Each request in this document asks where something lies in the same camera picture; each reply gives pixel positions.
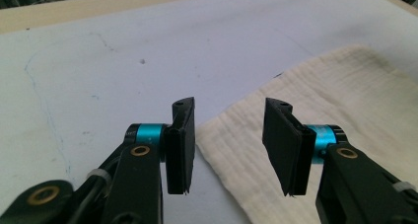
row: cable tie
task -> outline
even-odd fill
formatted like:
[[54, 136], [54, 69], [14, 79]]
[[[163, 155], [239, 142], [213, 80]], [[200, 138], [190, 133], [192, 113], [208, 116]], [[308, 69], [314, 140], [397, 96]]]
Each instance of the cable tie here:
[[395, 184], [393, 184], [393, 188], [398, 192], [402, 192], [402, 191], [405, 191], [405, 190], [408, 190], [408, 189], [412, 189], [414, 191], [417, 190], [417, 188], [409, 182], [395, 183]]
[[104, 169], [92, 169], [88, 174], [87, 174], [87, 179], [91, 176], [97, 176], [97, 177], [101, 177], [104, 179], [105, 181], [105, 194], [108, 195], [108, 192], [110, 191], [110, 186], [111, 186], [111, 176], [108, 174], [108, 172]]

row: brass screw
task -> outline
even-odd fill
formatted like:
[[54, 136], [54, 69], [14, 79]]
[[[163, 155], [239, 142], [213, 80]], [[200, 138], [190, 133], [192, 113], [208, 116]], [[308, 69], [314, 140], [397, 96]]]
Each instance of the brass screw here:
[[28, 197], [28, 204], [37, 206], [50, 202], [59, 193], [59, 187], [41, 187]]
[[131, 154], [135, 157], [141, 157], [147, 155], [150, 150], [151, 149], [148, 146], [137, 146], [131, 149]]
[[357, 155], [355, 151], [348, 149], [348, 148], [338, 148], [337, 153], [349, 159], [356, 159], [357, 157], [359, 157], [359, 155]]

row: wrinkled fabric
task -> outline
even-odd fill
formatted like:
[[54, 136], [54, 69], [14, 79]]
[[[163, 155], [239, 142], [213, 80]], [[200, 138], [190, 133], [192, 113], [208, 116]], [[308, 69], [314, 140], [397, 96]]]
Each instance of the wrinkled fabric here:
[[293, 105], [303, 124], [341, 126], [353, 146], [418, 185], [418, 86], [371, 49], [349, 46], [284, 72], [197, 128], [205, 159], [252, 223], [319, 223], [322, 165], [312, 166], [307, 195], [284, 196], [261, 142], [266, 97]]

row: wooden edge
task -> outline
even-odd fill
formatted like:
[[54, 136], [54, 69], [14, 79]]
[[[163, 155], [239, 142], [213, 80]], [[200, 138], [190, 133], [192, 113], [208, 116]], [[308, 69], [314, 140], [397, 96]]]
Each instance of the wooden edge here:
[[413, 7], [412, 5], [409, 5], [401, 0], [387, 0], [387, 1], [411, 13], [412, 15], [418, 16], [418, 9]]
[[0, 34], [66, 23], [176, 0], [67, 0], [0, 10]]

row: blue ring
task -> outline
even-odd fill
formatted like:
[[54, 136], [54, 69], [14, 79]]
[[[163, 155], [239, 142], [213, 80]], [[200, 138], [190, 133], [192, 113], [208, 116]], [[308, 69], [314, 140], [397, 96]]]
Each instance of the blue ring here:
[[135, 142], [159, 146], [162, 130], [163, 125], [161, 123], [141, 123], [136, 132]]
[[307, 124], [307, 127], [316, 133], [316, 141], [314, 143], [313, 163], [323, 164], [323, 155], [330, 143], [336, 143], [337, 139], [331, 127], [328, 125]]

